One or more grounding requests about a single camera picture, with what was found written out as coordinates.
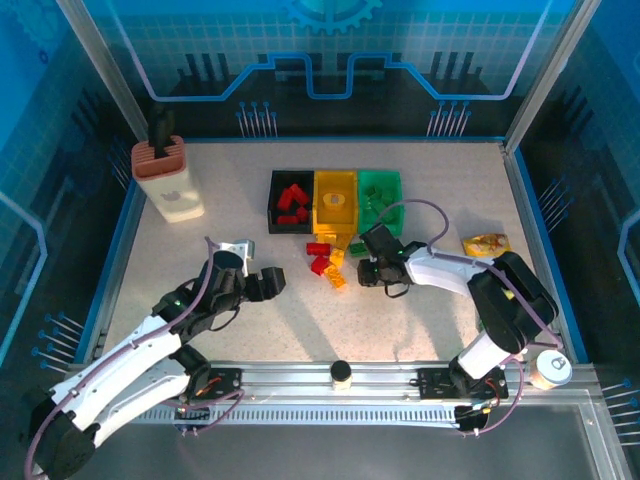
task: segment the enclosure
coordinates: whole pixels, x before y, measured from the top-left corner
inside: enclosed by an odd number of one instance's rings
[[[20,397],[112,351],[200,273],[205,236],[250,239],[251,272],[285,272],[277,298],[243,304],[229,328],[190,342],[211,365],[242,370],[243,403],[200,442],[170,428],[172,409],[149,405],[73,478],[638,476],[640,4],[0,7],[3,478],[21,478],[25,461]],[[158,202],[173,208],[180,195],[157,200],[132,159],[158,135],[158,106],[173,115],[167,135],[184,140],[197,218],[168,222]],[[308,203],[280,208],[294,183]],[[571,382],[541,391],[527,380],[513,417],[475,441],[417,427],[436,407],[409,383],[472,344],[474,301],[417,285],[392,300],[358,285],[349,253],[339,290],[310,271],[307,243],[338,241],[314,235],[357,242],[403,198],[446,212],[441,251],[506,235],[559,308],[552,329]],[[442,229],[413,204],[384,223],[404,245]],[[343,392],[327,373],[339,359],[354,372]],[[518,370],[505,375],[503,407]]]

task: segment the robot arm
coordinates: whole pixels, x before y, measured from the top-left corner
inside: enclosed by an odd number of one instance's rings
[[[154,405],[177,396],[186,403],[194,400],[210,381],[210,367],[187,343],[205,330],[219,330],[228,324],[212,328],[216,316],[231,311],[235,318],[241,303],[269,300],[283,290],[285,279],[280,268],[262,269],[262,278],[248,273],[253,242],[219,247],[206,285],[208,263],[197,278],[164,295],[152,314],[109,353],[48,393],[35,389],[25,395],[31,440],[54,409],[60,409],[69,392],[72,394],[44,430],[35,451],[36,463],[51,480],[77,472],[111,434]],[[183,320],[153,338],[147,337],[177,320],[202,288],[204,295]],[[129,345],[133,348],[122,350]],[[90,376],[99,366],[100,372]]]
[[[405,246],[382,224],[361,238],[371,254],[371,259],[358,265],[361,285],[384,286],[391,298],[405,294],[412,285],[433,285],[473,299],[484,330],[449,365],[450,380],[461,395],[473,392],[496,366],[521,352],[542,331],[496,272],[517,288],[544,325],[558,314],[549,293],[515,253],[479,261],[430,249],[420,242]],[[405,290],[390,294],[389,286],[399,284]]]

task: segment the glass panel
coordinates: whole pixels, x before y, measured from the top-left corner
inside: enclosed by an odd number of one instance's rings
[[[143,106],[174,103],[183,136],[473,137],[505,134],[573,3],[88,6]]]
[[[640,365],[640,4],[605,0],[522,143],[590,359]]]
[[[22,478],[20,398],[73,361],[134,139],[55,2],[0,5],[0,470]]]

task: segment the green container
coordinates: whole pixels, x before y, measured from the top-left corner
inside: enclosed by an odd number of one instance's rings
[[[358,171],[358,233],[364,233],[373,227],[382,207],[402,200],[402,181],[400,173],[392,170]],[[404,225],[404,207],[389,211],[382,223],[395,236],[402,234]]]

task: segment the red block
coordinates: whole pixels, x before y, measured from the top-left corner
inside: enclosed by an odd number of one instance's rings
[[[298,207],[298,210],[296,210],[296,217],[298,217],[300,223],[307,223],[309,221],[309,210],[304,207]]]
[[[277,221],[278,225],[297,225],[300,223],[298,217],[294,215],[280,215]]]
[[[316,259],[311,262],[311,271],[321,277],[328,266],[329,259],[327,257],[316,257]]]
[[[289,187],[289,190],[291,190],[291,193],[293,194],[293,198],[295,199],[295,201],[298,202],[300,205],[306,205],[307,203],[309,203],[309,195],[304,193],[304,191],[298,186],[297,183],[294,183],[293,185],[291,185]]]
[[[291,204],[293,203],[293,192],[290,188],[285,188],[282,191],[282,195],[280,195],[280,200],[278,200],[278,210],[282,210],[283,212],[288,212],[291,209]]]
[[[307,255],[326,255],[331,253],[331,245],[328,243],[307,243]]]

